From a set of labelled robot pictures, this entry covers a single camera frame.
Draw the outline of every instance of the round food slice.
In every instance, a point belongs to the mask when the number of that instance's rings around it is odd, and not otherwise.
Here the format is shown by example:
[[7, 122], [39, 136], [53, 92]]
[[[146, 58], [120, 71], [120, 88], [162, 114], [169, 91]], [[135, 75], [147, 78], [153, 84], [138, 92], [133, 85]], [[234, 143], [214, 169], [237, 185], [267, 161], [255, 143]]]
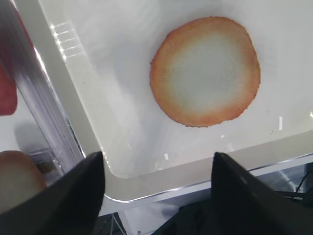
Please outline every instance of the round food slice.
[[19, 151], [0, 153], [0, 214], [45, 188], [44, 177], [29, 156]]
[[150, 86], [172, 120], [207, 127], [232, 120], [260, 85], [260, 66], [246, 29], [226, 17], [189, 22], [168, 34], [151, 62]]

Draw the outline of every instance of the white surface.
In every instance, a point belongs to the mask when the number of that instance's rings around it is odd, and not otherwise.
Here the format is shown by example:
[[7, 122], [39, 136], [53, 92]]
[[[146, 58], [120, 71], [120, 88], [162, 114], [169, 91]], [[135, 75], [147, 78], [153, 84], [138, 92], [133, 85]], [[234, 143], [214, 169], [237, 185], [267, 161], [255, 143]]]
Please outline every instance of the white surface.
[[0, 152], [19, 150], [28, 153], [47, 147], [44, 136], [18, 91], [16, 112], [0, 117]]

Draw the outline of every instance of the red object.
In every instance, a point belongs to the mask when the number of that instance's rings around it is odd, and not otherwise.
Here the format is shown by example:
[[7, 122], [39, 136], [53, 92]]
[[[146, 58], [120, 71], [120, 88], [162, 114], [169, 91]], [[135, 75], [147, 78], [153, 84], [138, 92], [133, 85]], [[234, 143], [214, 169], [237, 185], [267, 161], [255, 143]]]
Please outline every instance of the red object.
[[8, 77], [3, 65], [0, 64], [0, 116], [14, 114], [17, 105], [15, 82]]

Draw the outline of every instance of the white tray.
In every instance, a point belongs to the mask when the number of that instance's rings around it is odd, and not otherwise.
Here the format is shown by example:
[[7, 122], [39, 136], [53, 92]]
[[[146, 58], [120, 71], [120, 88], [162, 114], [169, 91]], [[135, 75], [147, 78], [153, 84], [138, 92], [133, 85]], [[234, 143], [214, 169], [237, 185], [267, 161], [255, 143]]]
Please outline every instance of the white tray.
[[[131, 200], [208, 181], [215, 151], [230, 153], [248, 169], [313, 152], [312, 1], [41, 0], [40, 4], [105, 153], [109, 197]], [[260, 62], [261, 85], [237, 119], [190, 128], [170, 120], [155, 102], [149, 86], [150, 61], [171, 30], [207, 16], [226, 16], [246, 27]]]

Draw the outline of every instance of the plastic container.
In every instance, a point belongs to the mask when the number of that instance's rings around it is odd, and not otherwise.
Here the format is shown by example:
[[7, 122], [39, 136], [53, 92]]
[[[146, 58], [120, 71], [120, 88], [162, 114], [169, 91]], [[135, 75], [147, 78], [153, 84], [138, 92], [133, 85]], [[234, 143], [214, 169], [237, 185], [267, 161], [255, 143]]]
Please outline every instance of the plastic container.
[[49, 186], [83, 159], [83, 154], [40, 55], [9, 0], [0, 3], [0, 22], [0, 64], [6, 79], [17, 86], [10, 93], [16, 94], [17, 104], [9, 100], [11, 112], [0, 114], [0, 152], [28, 154]]

